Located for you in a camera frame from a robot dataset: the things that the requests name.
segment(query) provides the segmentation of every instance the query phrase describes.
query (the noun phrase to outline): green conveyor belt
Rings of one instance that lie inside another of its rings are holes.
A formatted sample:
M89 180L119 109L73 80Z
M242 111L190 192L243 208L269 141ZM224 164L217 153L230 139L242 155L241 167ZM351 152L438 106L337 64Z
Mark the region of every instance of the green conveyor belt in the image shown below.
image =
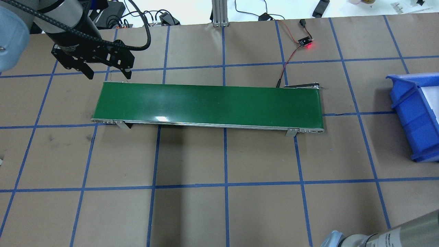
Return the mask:
M315 88L104 82L92 121L323 131Z

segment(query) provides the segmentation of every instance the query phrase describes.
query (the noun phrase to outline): floor tile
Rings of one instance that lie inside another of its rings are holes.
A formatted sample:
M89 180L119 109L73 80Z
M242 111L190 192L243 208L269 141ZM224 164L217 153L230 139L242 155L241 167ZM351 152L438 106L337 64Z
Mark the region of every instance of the floor tile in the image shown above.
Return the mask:
M90 124L104 74L54 76L39 124Z
M439 177L437 162L416 163L398 115L361 116L379 178Z
M227 129L229 182L298 181L294 139L285 131Z
M55 57L51 54L53 45L54 42L46 34L32 34L29 44L21 54L17 65L10 70L2 72L1 75L51 74L56 61Z
M221 65L222 47L221 28L212 23L171 26L166 67Z
M309 246L299 185L229 187L230 246Z
M224 30L226 64L282 61L274 21L232 22Z
M86 191L74 247L146 246L151 190Z
M157 125L130 130L100 126L94 140L87 187L152 185Z
M289 64L288 84L318 82L323 113L355 112L354 102L341 62Z
M108 41L114 40L114 33L115 33L114 29L99 30L99 33L101 34L101 36L104 40L108 40ZM105 64L102 64L102 63L88 63L88 66L90 66L90 68L95 72L107 70L107 66ZM73 73L73 72L77 72L77 71L75 69L65 69L61 65L61 63L58 63L58 65L56 66L56 70L55 70L55 73Z
M437 25L420 25L420 23L437 23L437 13L412 15L387 15L389 26L403 57L439 55L437 42L439 27ZM413 41L422 37L422 45L413 45Z
M392 227L437 210L439 181L381 182Z
M224 188L155 191L151 247L226 246Z
M410 74L438 72L439 58L404 59Z
M223 85L223 68L170 69L166 71L166 84Z
M386 76L406 74L401 60L346 62L346 68L361 112L392 111L392 80Z
M332 23L344 59L399 57L382 16L332 18Z
M322 134L298 134L304 180L374 178L357 116L324 117Z
M69 246L79 194L79 191L15 194L1 246Z
M118 70L108 73L107 81L123 81L128 83L162 84L163 70L133 71L131 79L127 79Z
M226 68L226 86L276 87L282 65L237 66Z
M222 128L162 126L157 185L224 183Z
M333 230L345 236L387 229L375 183L305 185L313 245Z
M50 77L0 79L0 126L34 125Z
M294 39L299 40L308 36L304 28L299 24L299 20L283 21L291 31ZM277 22L279 33L282 40L285 61L298 46L293 42L285 25ZM335 60L340 59L337 45L335 44L334 34L327 18L306 19L306 29L313 37L313 43L297 50L292 61L313 61L313 60Z
M0 189L13 189L32 129L0 130Z
M0 219L3 220L12 193L0 193Z
M37 129L18 188L81 187L93 129Z
M151 45L144 51L132 51L134 55L134 69L163 68L165 61L166 35L168 27L150 28ZM143 46L146 44L146 30L144 27L119 29L117 39L125 44Z

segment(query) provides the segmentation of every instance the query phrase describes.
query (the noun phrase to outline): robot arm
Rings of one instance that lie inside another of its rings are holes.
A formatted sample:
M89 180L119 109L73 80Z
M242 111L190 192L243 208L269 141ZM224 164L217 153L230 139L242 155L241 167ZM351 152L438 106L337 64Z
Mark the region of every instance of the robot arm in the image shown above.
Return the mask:
M0 0L0 21L15 23L16 27L0 25L0 36L7 37L0 40L0 47L3 47L3 51L0 48L0 71L10 69L18 62L29 40L29 26L34 21L55 42L51 53L66 69L76 69L92 79L94 72L87 63L103 63L120 69L126 78L131 78L134 56L130 50L145 50L151 43L146 18L141 15L148 41L142 47L133 47L121 40L102 40L87 14L78 0Z

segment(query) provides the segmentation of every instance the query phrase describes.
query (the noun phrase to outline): blue plastic bin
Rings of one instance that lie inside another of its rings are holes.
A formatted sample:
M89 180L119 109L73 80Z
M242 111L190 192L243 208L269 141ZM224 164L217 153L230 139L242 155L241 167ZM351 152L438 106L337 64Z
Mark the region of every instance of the blue plastic bin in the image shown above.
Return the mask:
M386 78L393 81L392 108L398 113L410 143L411 158L416 162L439 161L439 124L422 91L422 87L439 87L439 72Z

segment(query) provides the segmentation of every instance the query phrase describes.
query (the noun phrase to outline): tiled floor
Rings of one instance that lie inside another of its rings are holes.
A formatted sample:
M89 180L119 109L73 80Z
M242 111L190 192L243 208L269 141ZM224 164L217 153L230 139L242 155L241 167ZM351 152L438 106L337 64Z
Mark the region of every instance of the tiled floor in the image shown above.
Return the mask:
M283 83L321 84L326 132L296 138L90 122L104 80L274 87L295 48L280 22L154 27L130 80L103 65L93 80L65 70L33 35L0 75L0 247L317 247L334 229L370 234L437 209L439 164L410 160L385 76L437 71L439 30L426 23L438 21L307 20L315 41ZM142 45L145 34L102 36Z

